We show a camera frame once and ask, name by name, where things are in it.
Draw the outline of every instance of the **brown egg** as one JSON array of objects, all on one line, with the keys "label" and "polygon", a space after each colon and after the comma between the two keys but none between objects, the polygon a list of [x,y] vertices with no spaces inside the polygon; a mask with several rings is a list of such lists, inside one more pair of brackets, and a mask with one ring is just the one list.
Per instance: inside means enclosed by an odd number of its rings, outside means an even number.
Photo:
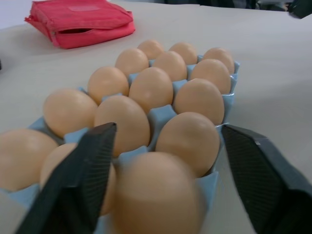
[{"label": "brown egg", "polygon": [[218,88],[205,79],[193,79],[184,84],[175,97],[175,112],[196,112],[221,124],[224,117],[223,98]]},{"label": "brown egg", "polygon": [[[48,178],[52,174],[53,170],[76,148],[76,143],[68,143],[58,146],[52,151],[46,158],[40,175],[40,187],[43,188]],[[116,188],[116,173],[113,165],[111,164],[109,171],[109,178],[106,188],[106,194],[104,196],[103,205],[100,215],[105,215],[110,212],[115,198]]]},{"label": "brown egg", "polygon": [[164,70],[171,81],[178,81],[187,78],[187,69],[181,55],[174,51],[162,53],[155,59],[153,67]]},{"label": "brown egg", "polygon": [[162,45],[156,40],[146,40],[137,48],[143,51],[148,59],[156,59],[162,52],[164,52]]},{"label": "brown egg", "polygon": [[213,83],[221,94],[228,94],[231,89],[231,78],[226,66],[216,59],[200,61],[191,73],[191,79],[201,78]]},{"label": "brown egg", "polygon": [[189,168],[173,155],[150,152],[122,172],[112,223],[118,234],[197,234],[202,205]]},{"label": "brown egg", "polygon": [[0,135],[0,188],[17,191],[39,182],[45,158],[58,147],[48,135],[18,129]]},{"label": "brown egg", "polygon": [[155,151],[178,156],[197,177],[203,176],[215,162],[219,134],[205,116],[185,112],[173,117],[161,130]]},{"label": "brown egg", "polygon": [[93,127],[97,104],[85,93],[61,89],[50,94],[43,104],[43,117],[59,137],[82,128]]},{"label": "brown egg", "polygon": [[90,77],[88,82],[90,97],[100,105],[102,97],[122,93],[129,94],[129,83],[125,74],[115,67],[101,67]]},{"label": "brown egg", "polygon": [[143,109],[125,96],[107,98],[96,111],[94,125],[114,122],[117,124],[114,156],[135,150],[150,141],[150,125]]},{"label": "brown egg", "polygon": [[138,73],[149,67],[148,58],[137,48],[124,50],[117,58],[115,67],[120,69],[126,77]]},{"label": "brown egg", "polygon": [[133,81],[129,97],[136,101],[147,114],[152,108],[172,103],[172,82],[167,73],[157,67],[149,67]]},{"label": "brown egg", "polygon": [[224,63],[224,65],[228,68],[230,74],[234,73],[234,60],[231,53],[226,49],[220,47],[212,48],[204,54],[203,60],[204,59],[217,59]]},{"label": "brown egg", "polygon": [[181,55],[187,65],[197,63],[197,50],[189,43],[176,43],[169,49],[169,51],[175,51]]}]

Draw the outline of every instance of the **white table surface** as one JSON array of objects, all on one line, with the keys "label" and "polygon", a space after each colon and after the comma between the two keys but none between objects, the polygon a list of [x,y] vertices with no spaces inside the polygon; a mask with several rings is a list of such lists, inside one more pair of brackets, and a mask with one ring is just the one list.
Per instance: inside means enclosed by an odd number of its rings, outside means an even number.
[{"label": "white table surface", "polygon": [[[0,132],[22,128],[42,115],[52,91],[86,86],[98,67],[146,39],[166,49],[178,41],[203,54],[221,46],[241,63],[230,122],[268,136],[285,158],[312,181],[312,17],[285,12],[198,5],[117,2],[133,11],[136,32],[71,50],[53,45],[29,25],[0,31]],[[209,225],[212,234],[251,234],[227,162],[221,170],[225,198]]]}]

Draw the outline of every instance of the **red pouch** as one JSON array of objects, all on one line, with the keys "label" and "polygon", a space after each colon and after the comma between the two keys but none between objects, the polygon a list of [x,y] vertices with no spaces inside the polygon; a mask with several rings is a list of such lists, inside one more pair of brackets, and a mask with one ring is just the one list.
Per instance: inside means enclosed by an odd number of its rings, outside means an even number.
[{"label": "red pouch", "polygon": [[34,1],[25,21],[64,49],[101,43],[135,31],[132,13],[106,0]]}]

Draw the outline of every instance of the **dark object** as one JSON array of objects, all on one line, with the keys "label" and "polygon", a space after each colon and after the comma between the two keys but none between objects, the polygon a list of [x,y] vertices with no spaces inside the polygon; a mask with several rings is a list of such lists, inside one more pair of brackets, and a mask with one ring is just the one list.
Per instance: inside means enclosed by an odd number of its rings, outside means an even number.
[{"label": "dark object", "polygon": [[258,133],[222,128],[239,196],[258,234],[312,233],[312,186]]},{"label": "dark object", "polygon": [[312,1],[311,0],[294,0],[289,5],[288,11],[291,16],[302,19],[312,14]]},{"label": "dark object", "polygon": [[106,191],[114,123],[88,131],[55,168],[16,234],[92,234]]}]

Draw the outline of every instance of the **egg carton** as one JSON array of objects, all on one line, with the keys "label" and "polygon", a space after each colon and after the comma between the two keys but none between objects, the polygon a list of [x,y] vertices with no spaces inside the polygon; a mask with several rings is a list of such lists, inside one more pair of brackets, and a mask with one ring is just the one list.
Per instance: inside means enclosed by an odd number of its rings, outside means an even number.
[{"label": "egg carton", "polygon": [[[198,56],[197,62],[200,62],[202,59],[202,56]],[[154,60],[150,60],[149,64],[152,66],[154,63]],[[202,190],[202,193],[204,195],[205,201],[206,201],[206,216],[208,216],[208,213],[210,210],[212,210],[214,200],[216,196],[221,196],[223,194],[223,184],[221,181],[221,178],[218,173],[218,167],[217,167],[217,161],[221,157],[221,149],[223,147],[223,137],[221,134],[221,129],[223,124],[227,122],[229,112],[232,108],[233,102],[234,102],[234,88],[237,83],[237,72],[239,69],[239,63],[234,62],[235,64],[235,72],[234,74],[231,74],[231,89],[230,93],[228,94],[223,94],[223,101],[224,101],[224,107],[225,107],[225,112],[224,112],[224,118],[222,121],[222,124],[217,125],[216,129],[219,133],[220,136],[220,146],[219,146],[219,153],[216,158],[216,161],[212,168],[206,173],[201,178],[197,178],[196,182],[198,183],[199,187]],[[188,65],[187,66],[187,72],[188,76],[187,79],[185,80],[180,80],[180,81],[175,81],[173,82],[173,89],[174,89],[174,98],[179,91],[179,89],[189,80],[190,74],[195,67],[196,64],[194,65]],[[129,86],[131,86],[132,82],[135,80],[138,74],[130,74],[128,77],[129,81]],[[88,94],[82,87],[78,88],[80,91]],[[146,153],[146,152],[151,152],[155,149],[156,146],[156,141],[159,136],[159,133],[163,126],[174,116],[176,116],[177,113],[174,111],[172,105],[165,105],[159,108],[153,108],[150,110],[148,113],[147,117],[149,120],[149,123],[151,125],[151,128],[153,129],[153,135],[151,137],[150,144],[148,146],[141,146],[133,151],[129,152],[124,152],[120,154],[120,156],[117,159],[114,159],[114,163],[119,164],[120,166],[126,166],[131,160],[133,160],[134,157],[136,157],[139,154]],[[47,135],[49,135],[51,138],[53,138],[59,145],[62,145],[64,143],[75,143],[79,142],[81,137],[89,130],[88,128],[83,128],[80,129],[76,132],[73,133],[68,133],[64,136],[64,139],[56,136],[47,126],[47,124],[44,121],[43,117],[40,117],[37,119],[33,124],[31,124],[29,129],[37,130],[40,132],[43,132]],[[5,192],[12,200],[18,202],[22,206],[24,206],[26,209],[29,209],[34,202],[36,195],[39,193],[39,185],[38,184],[33,184],[25,189],[16,191],[16,192],[9,192],[4,189],[0,188],[0,191]],[[95,230],[95,234],[102,234],[105,233],[104,230],[107,229],[107,225],[109,225],[109,214],[102,216],[98,220],[97,228]]]}]

